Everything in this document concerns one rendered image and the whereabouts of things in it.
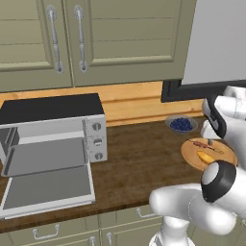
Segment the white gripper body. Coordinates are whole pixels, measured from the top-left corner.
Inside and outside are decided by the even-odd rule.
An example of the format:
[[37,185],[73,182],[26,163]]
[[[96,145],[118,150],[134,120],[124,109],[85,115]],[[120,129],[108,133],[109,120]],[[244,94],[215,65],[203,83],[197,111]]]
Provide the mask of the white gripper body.
[[218,127],[212,127],[209,122],[204,122],[201,129],[201,137],[209,139],[222,139]]

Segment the kebab skewer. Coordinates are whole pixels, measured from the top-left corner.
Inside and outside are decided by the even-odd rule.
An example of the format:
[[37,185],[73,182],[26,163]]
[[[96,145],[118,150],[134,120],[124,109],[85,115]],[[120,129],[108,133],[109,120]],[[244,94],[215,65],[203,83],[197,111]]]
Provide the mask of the kebab skewer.
[[206,143],[203,143],[201,141],[198,141],[198,140],[191,140],[189,139],[188,140],[189,142],[191,142],[193,145],[197,146],[197,147],[200,147],[200,148],[204,148],[204,149],[210,149],[216,153],[219,153],[219,154],[224,154],[224,152],[220,149],[217,149],[217,148],[213,148],[211,146],[208,146]]

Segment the baguette bread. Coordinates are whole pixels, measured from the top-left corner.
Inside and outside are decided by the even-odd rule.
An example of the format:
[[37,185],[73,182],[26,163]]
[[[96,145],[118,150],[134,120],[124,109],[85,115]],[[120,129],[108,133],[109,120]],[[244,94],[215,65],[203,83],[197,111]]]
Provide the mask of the baguette bread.
[[198,151],[197,156],[206,165],[209,165],[212,162],[214,162],[214,158],[212,156],[210,156],[209,154],[203,152],[203,151]]

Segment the olive base cupboard door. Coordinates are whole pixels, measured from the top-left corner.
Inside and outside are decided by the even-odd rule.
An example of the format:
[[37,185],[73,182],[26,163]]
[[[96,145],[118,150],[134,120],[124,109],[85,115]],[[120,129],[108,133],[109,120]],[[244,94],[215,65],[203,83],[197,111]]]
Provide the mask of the olive base cupboard door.
[[146,219],[101,230],[101,245],[110,246],[107,233],[112,233],[112,246],[149,246],[152,237],[160,230],[161,218]]
[[91,246],[89,238],[96,237],[95,246],[100,246],[99,231],[92,231],[84,234],[76,234],[65,239],[62,239],[57,246]]

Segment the silver toaster oven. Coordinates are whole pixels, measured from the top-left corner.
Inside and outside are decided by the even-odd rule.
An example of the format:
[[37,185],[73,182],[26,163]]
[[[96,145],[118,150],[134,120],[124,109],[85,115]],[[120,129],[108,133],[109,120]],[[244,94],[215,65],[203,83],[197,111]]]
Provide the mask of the silver toaster oven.
[[[99,122],[101,129],[94,131],[92,124]],[[78,123],[78,132],[83,132],[86,138],[86,148],[92,162],[108,159],[106,116],[97,93],[74,94],[44,98],[31,98],[5,101],[0,108],[0,128],[7,127],[40,127],[47,130],[57,130],[61,123],[67,123],[66,132],[72,131],[72,123]],[[94,140],[103,140],[100,146],[94,145]],[[96,153],[102,153],[103,158],[97,160]]]

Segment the grey toaster oven tray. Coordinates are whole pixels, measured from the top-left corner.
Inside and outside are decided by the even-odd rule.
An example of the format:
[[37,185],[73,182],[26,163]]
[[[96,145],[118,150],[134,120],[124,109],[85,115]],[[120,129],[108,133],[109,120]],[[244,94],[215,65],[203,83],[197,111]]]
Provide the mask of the grey toaster oven tray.
[[87,164],[82,137],[14,145],[2,170],[3,177],[36,174]]

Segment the toaster oven door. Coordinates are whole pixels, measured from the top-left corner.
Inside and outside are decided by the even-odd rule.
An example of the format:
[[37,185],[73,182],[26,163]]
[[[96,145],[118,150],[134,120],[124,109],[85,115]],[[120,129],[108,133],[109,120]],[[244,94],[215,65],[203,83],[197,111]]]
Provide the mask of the toaster oven door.
[[9,178],[0,219],[11,219],[95,202],[90,165]]

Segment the round wooden plate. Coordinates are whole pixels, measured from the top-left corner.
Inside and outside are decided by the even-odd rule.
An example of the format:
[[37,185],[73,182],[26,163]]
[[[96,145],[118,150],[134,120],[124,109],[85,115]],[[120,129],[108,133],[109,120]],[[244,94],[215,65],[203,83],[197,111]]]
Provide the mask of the round wooden plate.
[[[198,138],[192,138],[191,140],[198,140],[198,141],[208,144],[208,140],[206,138],[198,137]],[[225,160],[234,165],[237,165],[238,160],[237,160],[237,157],[234,151],[230,147],[228,147],[226,144],[220,141],[217,141],[217,140],[213,140],[212,145],[209,145],[209,146],[222,150],[224,154],[216,153],[210,149],[204,149],[204,148],[197,147],[193,145],[191,142],[189,142],[188,140],[183,143],[181,147],[181,153],[183,155],[184,160],[187,163],[189,163],[191,166],[201,171],[204,171],[207,168],[207,165],[204,164],[197,156],[198,151],[203,151],[209,154],[210,156],[214,158],[214,160]]]

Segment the bowl of blueberries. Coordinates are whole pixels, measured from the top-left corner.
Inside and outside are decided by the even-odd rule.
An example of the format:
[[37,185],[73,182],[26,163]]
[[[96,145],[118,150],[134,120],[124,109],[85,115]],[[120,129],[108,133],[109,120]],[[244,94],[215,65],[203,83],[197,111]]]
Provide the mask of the bowl of blueberries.
[[170,115],[165,119],[165,124],[177,134],[188,134],[195,131],[198,127],[198,122],[187,115]]

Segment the olive drawer front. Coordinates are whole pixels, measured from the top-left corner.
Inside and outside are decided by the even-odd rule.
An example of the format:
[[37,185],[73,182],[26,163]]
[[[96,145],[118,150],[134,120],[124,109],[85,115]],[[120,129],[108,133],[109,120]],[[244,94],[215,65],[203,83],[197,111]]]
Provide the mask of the olive drawer front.
[[0,246],[57,246],[67,237],[99,231],[96,215],[0,234]]
[[149,208],[150,210],[152,210],[149,205],[138,206],[138,207],[135,207],[135,208],[119,210],[116,213],[116,223],[118,225],[120,225],[120,224],[128,224],[128,223],[132,223],[132,222],[139,222],[139,221],[146,220],[146,219],[140,218],[136,214],[136,209],[137,208]]

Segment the grey and black wall appliance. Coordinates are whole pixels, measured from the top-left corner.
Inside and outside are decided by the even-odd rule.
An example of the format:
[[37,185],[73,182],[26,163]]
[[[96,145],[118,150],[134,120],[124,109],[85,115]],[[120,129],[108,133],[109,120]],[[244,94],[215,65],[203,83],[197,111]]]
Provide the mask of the grey and black wall appliance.
[[184,77],[165,80],[161,101],[202,99],[246,87],[246,0],[197,0]]

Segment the olive wall cupboard door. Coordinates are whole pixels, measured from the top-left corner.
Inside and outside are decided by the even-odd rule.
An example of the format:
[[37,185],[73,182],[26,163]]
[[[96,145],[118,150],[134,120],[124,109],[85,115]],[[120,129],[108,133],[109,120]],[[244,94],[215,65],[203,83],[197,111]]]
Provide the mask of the olive wall cupboard door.
[[[64,71],[55,70],[51,23],[55,28]],[[0,0],[0,92],[71,87],[62,0]]]
[[[63,0],[76,86],[178,80],[185,62],[197,0]],[[86,73],[79,23],[83,8]]]

